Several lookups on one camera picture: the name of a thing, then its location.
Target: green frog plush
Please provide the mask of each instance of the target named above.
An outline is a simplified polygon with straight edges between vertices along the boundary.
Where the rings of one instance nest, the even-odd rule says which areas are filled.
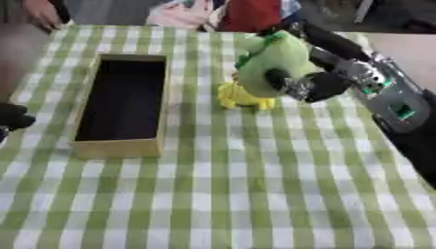
[[[236,63],[234,81],[218,88],[218,99],[226,108],[236,105],[257,105],[261,110],[273,108],[275,99],[271,97],[278,97],[282,92],[267,83],[265,75],[272,69],[286,73],[292,80],[319,71],[309,61],[308,45],[286,31],[252,37],[245,46],[246,54]]]

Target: person's hand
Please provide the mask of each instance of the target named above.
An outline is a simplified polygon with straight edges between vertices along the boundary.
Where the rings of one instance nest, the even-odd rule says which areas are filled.
[[[0,103],[0,143],[9,131],[27,128],[35,123],[35,118],[26,113],[27,108],[23,106]]]
[[[55,6],[49,0],[24,0],[24,9],[48,31],[59,29],[62,25]]]

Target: table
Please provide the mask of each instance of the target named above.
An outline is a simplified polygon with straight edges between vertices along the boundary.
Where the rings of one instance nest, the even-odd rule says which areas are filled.
[[[348,34],[365,43],[362,36]],[[0,150],[4,248],[430,248],[435,195],[349,95],[223,110],[244,34],[59,31],[14,101],[37,124]],[[160,159],[78,160],[67,135],[96,52],[171,61]]]

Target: red clothing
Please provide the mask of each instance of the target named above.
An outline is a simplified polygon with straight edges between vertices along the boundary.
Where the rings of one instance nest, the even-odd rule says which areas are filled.
[[[231,0],[219,31],[259,32],[280,22],[280,0]]]

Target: open box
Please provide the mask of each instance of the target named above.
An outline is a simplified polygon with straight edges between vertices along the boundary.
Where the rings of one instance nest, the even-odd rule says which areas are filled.
[[[99,55],[70,138],[76,156],[159,156],[164,142],[166,80],[165,56]]]

